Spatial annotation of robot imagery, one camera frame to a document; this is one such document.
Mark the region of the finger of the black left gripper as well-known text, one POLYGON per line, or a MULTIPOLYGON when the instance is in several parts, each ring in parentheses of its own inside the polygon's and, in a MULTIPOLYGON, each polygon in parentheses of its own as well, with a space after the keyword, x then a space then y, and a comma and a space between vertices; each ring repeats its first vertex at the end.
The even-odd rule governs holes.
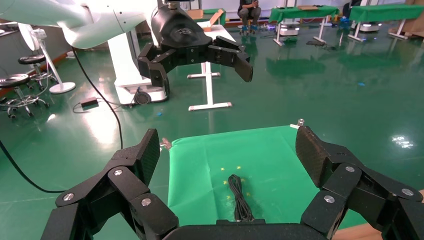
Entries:
POLYGON ((207 61, 234 68, 235 72, 247 83, 253 79, 253 66, 246 47, 223 36, 217 36, 207 47, 207 61))
POLYGON ((170 84, 167 74, 177 66, 177 50, 162 50, 149 42, 142 48, 136 60, 140 75, 150 79, 153 87, 163 88, 166 96, 169 95, 170 84))

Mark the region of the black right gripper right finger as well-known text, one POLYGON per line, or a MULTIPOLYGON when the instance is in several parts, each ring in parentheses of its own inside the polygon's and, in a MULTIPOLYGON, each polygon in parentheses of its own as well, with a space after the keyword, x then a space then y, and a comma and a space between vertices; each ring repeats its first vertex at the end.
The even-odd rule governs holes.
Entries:
POLYGON ((413 187, 365 166, 345 146, 297 130, 295 152, 318 193, 300 222, 332 239, 347 211, 360 214, 385 240, 424 237, 424 197, 413 187))

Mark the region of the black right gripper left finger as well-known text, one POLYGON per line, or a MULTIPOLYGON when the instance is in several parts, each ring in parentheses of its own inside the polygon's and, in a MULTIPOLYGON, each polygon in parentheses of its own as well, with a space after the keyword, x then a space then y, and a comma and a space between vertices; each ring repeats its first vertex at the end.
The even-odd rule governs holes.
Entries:
POLYGON ((162 240, 178 228, 177 216, 149 189, 160 157, 158 131, 118 150, 102 171, 61 193, 42 233, 44 240, 91 240, 121 215, 141 240, 162 240))

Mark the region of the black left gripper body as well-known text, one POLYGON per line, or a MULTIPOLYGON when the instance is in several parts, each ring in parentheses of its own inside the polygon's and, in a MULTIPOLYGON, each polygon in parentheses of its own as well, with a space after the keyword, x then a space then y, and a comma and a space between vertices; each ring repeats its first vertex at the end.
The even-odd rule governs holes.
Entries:
POLYGON ((161 6, 151 17, 151 29, 162 53, 168 51, 173 66, 207 60, 213 39, 180 8, 161 6))

